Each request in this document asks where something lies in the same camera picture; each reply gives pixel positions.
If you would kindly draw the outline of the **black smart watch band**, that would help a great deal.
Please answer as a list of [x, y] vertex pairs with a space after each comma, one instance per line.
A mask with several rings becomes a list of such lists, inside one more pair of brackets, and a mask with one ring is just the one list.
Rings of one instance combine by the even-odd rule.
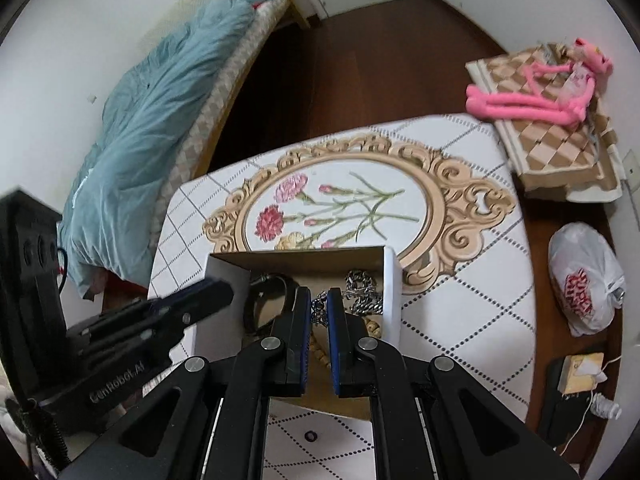
[[296, 290], [299, 284], [289, 275], [282, 273], [262, 274], [250, 281], [250, 287], [243, 308], [243, 328], [248, 336], [262, 336], [268, 333], [271, 321], [259, 325], [262, 309], [269, 301], [283, 300], [279, 314], [293, 311]]

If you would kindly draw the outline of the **open cardboard box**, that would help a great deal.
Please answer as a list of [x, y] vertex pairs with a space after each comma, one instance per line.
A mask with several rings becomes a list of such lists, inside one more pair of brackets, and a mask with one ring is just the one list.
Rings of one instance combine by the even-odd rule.
[[195, 325], [192, 353], [218, 361], [256, 340], [276, 337], [283, 346], [280, 374], [294, 388], [292, 404], [369, 419], [368, 400], [342, 399], [335, 391], [322, 296], [337, 289], [345, 313], [362, 318], [367, 336], [398, 344], [401, 268], [392, 248], [209, 254], [204, 274], [229, 282], [234, 298], [229, 307]]

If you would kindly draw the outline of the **floral white tablecloth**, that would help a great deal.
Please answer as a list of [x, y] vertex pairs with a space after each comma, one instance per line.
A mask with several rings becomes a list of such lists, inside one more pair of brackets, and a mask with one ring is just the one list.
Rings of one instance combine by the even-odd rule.
[[350, 130], [215, 169], [171, 197], [150, 295], [212, 252], [386, 246], [402, 270], [399, 342], [448, 356], [525, 417], [536, 298], [523, 215], [496, 130], [466, 115]]

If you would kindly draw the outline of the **yellow tissue box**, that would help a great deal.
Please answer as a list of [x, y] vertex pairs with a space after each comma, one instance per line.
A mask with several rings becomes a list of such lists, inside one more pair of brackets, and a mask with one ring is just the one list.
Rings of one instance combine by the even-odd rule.
[[562, 365], [558, 391], [563, 396], [592, 391], [608, 380], [602, 352], [567, 356]]

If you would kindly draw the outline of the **white plastic bag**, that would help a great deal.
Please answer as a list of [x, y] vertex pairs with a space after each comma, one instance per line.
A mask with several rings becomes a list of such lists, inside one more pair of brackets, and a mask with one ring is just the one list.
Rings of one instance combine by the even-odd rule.
[[588, 224], [572, 222], [552, 235], [548, 270], [573, 337], [602, 332], [623, 307], [624, 271], [608, 241]]

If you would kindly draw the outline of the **white bottle on floor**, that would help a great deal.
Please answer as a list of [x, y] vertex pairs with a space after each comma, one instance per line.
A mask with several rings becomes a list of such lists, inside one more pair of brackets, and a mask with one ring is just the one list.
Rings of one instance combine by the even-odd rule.
[[617, 420], [622, 414], [620, 404], [608, 400], [602, 393], [597, 392], [591, 401], [590, 412], [599, 418]]

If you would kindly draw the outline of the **brown checkered cushion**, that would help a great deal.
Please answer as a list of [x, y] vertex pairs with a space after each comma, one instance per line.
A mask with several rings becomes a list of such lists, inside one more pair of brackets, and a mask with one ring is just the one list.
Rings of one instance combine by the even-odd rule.
[[[465, 65], [471, 84], [477, 74], [471, 65], [477, 61]], [[608, 76], [599, 81], [586, 120], [578, 126], [480, 118], [496, 127], [526, 191], [573, 203], [613, 203], [622, 197], [623, 161], [600, 96]]]

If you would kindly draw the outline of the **pink panther plush toy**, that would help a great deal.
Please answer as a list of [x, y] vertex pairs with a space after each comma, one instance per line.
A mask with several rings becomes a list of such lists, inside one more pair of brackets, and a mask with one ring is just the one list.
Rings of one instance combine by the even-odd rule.
[[612, 60], [591, 42], [539, 46], [471, 65], [465, 108], [483, 119], [528, 120], [561, 127], [582, 124]]

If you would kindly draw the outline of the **wall power sockets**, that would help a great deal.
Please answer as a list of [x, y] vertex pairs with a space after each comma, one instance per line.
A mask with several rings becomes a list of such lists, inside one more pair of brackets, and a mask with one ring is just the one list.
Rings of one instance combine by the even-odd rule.
[[640, 162], [634, 150], [629, 150], [623, 159], [626, 180], [631, 192], [638, 190], [640, 186]]

